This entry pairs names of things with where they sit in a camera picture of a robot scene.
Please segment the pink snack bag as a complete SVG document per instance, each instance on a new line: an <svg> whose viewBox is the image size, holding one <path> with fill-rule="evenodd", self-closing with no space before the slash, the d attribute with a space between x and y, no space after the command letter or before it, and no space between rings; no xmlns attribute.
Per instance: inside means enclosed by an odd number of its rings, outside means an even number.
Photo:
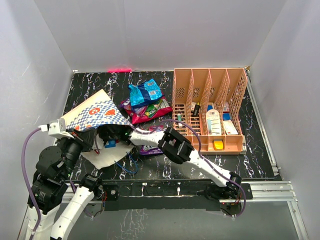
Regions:
<svg viewBox="0 0 320 240"><path fill-rule="evenodd" d="M132 108L130 99L128 98L120 104L120 107L129 115L133 125L149 122L173 111L165 97L140 108Z"/></svg>

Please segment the blue checkered paper bag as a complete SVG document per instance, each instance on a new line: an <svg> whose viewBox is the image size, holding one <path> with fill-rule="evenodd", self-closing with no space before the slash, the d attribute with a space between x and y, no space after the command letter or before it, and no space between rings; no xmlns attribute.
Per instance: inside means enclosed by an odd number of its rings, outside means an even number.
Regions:
<svg viewBox="0 0 320 240"><path fill-rule="evenodd" d="M132 126L103 89L64 114L62 118L65 120L67 129L76 129L81 132L99 127L109 127L110 125ZM132 145L124 143L117 143L114 147L105 147L101 133L98 134L97 144L99 154L94 150L81 154L97 169L115 164L134 148Z"/></svg>

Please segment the purple Fox's candy bag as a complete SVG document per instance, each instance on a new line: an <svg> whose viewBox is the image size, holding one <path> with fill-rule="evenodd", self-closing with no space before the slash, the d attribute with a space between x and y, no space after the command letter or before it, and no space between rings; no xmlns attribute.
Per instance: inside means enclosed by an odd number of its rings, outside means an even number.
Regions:
<svg viewBox="0 0 320 240"><path fill-rule="evenodd" d="M129 115L129 116L133 116L134 114L138 115L138 116L143 116L147 110L147 106L142 106L142 107L132 107L131 106L131 102L130 102L130 98L128 97L126 100L122 101L119 105L119 107L121 109L124 109L125 112Z"/></svg>

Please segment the green Fox's candy bag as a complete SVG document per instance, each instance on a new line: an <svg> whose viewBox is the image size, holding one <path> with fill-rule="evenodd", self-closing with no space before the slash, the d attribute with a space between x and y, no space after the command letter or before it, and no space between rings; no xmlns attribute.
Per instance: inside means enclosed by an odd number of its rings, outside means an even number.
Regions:
<svg viewBox="0 0 320 240"><path fill-rule="evenodd" d="M161 108L163 104L163 99L159 99L157 102L154 102L146 108L144 115L151 119L157 111Z"/></svg>

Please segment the blue snack bag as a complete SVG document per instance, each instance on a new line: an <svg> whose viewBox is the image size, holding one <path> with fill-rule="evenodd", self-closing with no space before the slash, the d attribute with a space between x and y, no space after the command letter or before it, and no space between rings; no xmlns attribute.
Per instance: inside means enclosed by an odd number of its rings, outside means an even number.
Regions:
<svg viewBox="0 0 320 240"><path fill-rule="evenodd" d="M128 85L129 100L132 108L148 106L160 100L164 94L156 81L150 79L140 85Z"/></svg>

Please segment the small blue candy pack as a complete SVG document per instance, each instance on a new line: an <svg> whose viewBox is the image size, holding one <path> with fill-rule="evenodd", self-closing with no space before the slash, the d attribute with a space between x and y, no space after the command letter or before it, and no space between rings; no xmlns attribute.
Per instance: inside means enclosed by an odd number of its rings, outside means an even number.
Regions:
<svg viewBox="0 0 320 240"><path fill-rule="evenodd" d="M119 140L117 139L109 139L106 144L104 145L105 148L115 148L117 146L117 143L119 143Z"/></svg>

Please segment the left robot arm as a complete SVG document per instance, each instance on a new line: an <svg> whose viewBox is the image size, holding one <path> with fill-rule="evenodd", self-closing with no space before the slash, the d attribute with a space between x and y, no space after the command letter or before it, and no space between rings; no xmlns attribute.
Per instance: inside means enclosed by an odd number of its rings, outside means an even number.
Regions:
<svg viewBox="0 0 320 240"><path fill-rule="evenodd" d="M32 183L25 171L25 160L21 161L23 178L29 192L26 212L27 240L66 240L87 204L100 199L104 194L102 180L86 174L67 207L60 217L56 218L68 189L66 181L69 180L81 153L92 150L97 140L97 131L94 128L85 131L72 129L67 133L69 135L62 137L57 145L42 150Z"/></svg>

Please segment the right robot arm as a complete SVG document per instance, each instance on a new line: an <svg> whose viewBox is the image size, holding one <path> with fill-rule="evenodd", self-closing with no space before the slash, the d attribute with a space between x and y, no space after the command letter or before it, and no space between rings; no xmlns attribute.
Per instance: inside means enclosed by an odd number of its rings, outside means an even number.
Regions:
<svg viewBox="0 0 320 240"><path fill-rule="evenodd" d="M172 127L164 131L147 131L128 125L107 124L98 127L97 134L103 141L115 139L127 145L158 147L170 161L197 167L217 185L214 195L219 199L245 196L239 175L205 158L185 136Z"/></svg>

